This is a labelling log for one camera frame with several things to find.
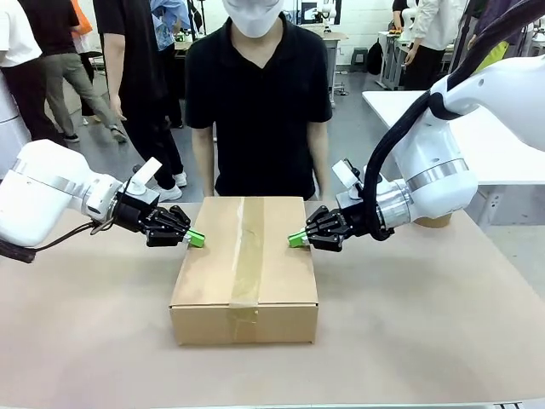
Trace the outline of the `black bag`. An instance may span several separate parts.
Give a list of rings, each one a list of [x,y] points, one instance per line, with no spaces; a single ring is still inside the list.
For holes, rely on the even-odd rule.
[[[382,71],[383,50],[379,40],[370,47],[367,54],[367,72],[371,75],[379,75]]]

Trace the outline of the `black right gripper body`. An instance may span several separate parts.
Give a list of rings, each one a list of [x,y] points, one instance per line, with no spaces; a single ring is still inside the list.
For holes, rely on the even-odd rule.
[[[380,217],[366,211],[362,200],[338,202],[340,224],[338,246],[342,247],[345,240],[352,237],[371,236],[375,241],[386,240],[386,229],[381,225]]]

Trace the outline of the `orange garment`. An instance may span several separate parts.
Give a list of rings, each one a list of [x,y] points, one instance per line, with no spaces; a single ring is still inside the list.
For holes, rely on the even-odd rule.
[[[77,33],[80,36],[87,35],[93,31],[93,27],[89,22],[89,19],[86,17],[85,13],[82,11],[78,0],[71,0],[72,7],[74,11],[76,12],[77,19],[78,19],[78,30]]]

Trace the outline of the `bystander in white jacket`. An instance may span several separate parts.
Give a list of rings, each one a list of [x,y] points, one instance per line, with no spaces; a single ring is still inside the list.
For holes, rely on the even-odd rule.
[[[426,90],[434,84],[446,48],[457,39],[465,6],[466,0],[419,0],[404,61],[404,90]]]

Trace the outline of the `brown cardboard shipping box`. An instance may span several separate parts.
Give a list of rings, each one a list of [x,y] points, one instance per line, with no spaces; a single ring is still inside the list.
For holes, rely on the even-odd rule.
[[[203,248],[189,246],[169,305],[180,345],[235,344],[227,309],[232,292],[238,207],[242,198],[203,201],[194,227]],[[255,343],[312,343],[318,324],[318,292],[311,251],[290,248],[288,236],[306,220],[297,197],[264,199],[264,243],[257,339]]]

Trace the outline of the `bystander in dark purple top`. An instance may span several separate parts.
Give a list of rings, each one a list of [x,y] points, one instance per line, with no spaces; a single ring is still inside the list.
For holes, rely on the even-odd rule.
[[[468,43],[468,49],[474,46],[475,41],[488,28],[492,23],[499,20],[504,16],[511,8],[520,3],[522,0],[486,0],[485,8],[479,18],[479,21],[474,28],[473,36]],[[486,67],[503,60],[508,51],[512,47],[519,46],[523,29],[521,26],[517,26],[516,23],[509,21],[509,26],[505,23],[503,28],[504,32],[502,38],[496,43],[491,51],[483,58],[479,63],[474,73],[482,72]]]

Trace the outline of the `grey equipment cart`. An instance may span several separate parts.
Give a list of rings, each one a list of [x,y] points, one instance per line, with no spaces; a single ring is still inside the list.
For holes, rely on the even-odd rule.
[[[383,89],[400,90],[404,74],[404,61],[410,43],[401,36],[389,32],[378,32],[378,43],[382,49],[381,72],[376,81]]]

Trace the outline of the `person's right forearm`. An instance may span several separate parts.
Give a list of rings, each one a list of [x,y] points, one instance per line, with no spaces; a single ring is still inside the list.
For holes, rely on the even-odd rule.
[[[202,182],[203,194],[205,197],[212,197],[215,194],[214,150],[209,150],[208,148],[202,147],[195,147],[193,151]]]

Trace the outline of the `grey plastic stool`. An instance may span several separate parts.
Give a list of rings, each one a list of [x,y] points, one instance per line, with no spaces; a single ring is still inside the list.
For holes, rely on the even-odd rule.
[[[366,47],[354,48],[351,56],[350,72],[368,72],[368,54],[369,49]]]

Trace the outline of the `person in black polo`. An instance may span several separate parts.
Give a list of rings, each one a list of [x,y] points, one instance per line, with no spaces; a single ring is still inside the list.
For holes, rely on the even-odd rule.
[[[319,35],[282,9],[265,36],[250,38],[227,14],[185,68],[186,123],[193,149],[214,150],[214,195],[319,198],[313,152],[329,150],[332,117]]]

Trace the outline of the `bystander in white shirt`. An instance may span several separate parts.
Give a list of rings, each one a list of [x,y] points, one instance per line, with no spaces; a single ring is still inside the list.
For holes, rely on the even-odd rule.
[[[18,0],[0,0],[0,72],[34,141],[62,143],[45,113],[46,77],[42,50]]]

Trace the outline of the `wooden background desk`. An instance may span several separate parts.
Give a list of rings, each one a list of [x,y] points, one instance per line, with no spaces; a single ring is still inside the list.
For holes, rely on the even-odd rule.
[[[347,40],[348,36],[341,32],[334,32],[332,28],[320,24],[301,25],[301,28],[314,32],[322,38],[327,50],[328,69],[335,72],[339,42]]]

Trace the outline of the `person's left forearm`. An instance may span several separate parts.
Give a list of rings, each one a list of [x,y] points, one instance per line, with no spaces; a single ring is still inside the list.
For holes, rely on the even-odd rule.
[[[328,166],[328,151],[317,148],[313,152],[313,164],[316,181],[318,183],[319,198],[326,199],[330,192],[330,169]]]

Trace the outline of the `bystander in blue patterned shirt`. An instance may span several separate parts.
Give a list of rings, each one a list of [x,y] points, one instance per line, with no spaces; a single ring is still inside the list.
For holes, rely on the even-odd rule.
[[[158,50],[162,57],[175,51],[175,35],[191,28],[187,0],[150,0]]]

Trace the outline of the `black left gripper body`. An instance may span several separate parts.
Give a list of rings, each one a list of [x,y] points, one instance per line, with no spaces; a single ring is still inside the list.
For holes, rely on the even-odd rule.
[[[116,196],[117,203],[113,211],[113,223],[133,233],[145,237],[151,232],[170,233],[167,210],[156,204],[145,204],[126,194]]]

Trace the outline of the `bystander in grey trousers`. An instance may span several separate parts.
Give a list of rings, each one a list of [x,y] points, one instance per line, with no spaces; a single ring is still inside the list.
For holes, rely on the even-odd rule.
[[[125,143],[127,137],[118,128],[116,115],[95,92],[77,53],[72,34],[80,28],[80,22],[71,0],[18,1],[43,51],[40,61],[46,74],[46,99],[65,140],[79,141],[65,103],[63,84],[68,82],[110,130],[112,138]]]

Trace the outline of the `white face mask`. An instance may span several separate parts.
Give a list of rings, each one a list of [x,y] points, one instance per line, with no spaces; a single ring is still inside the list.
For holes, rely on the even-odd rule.
[[[246,37],[265,36],[273,27],[284,0],[222,0],[233,24]]]

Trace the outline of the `brown tape strip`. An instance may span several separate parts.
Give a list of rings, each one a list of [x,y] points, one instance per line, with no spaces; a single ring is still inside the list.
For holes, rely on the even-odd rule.
[[[234,279],[227,309],[232,343],[255,343],[259,315],[264,243],[263,198],[242,198],[238,207]]]

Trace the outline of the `bystander with white sneakers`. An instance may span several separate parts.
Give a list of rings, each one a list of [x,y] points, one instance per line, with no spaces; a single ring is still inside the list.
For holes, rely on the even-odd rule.
[[[168,96],[149,0],[93,0],[110,107],[135,150],[161,167],[159,200],[182,196],[186,173],[167,125]]]

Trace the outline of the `brown packing tape roll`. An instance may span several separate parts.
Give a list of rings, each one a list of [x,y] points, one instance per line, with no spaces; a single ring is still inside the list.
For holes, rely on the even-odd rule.
[[[425,228],[445,228],[450,224],[452,214],[447,214],[437,218],[420,217],[414,221],[418,226]]]

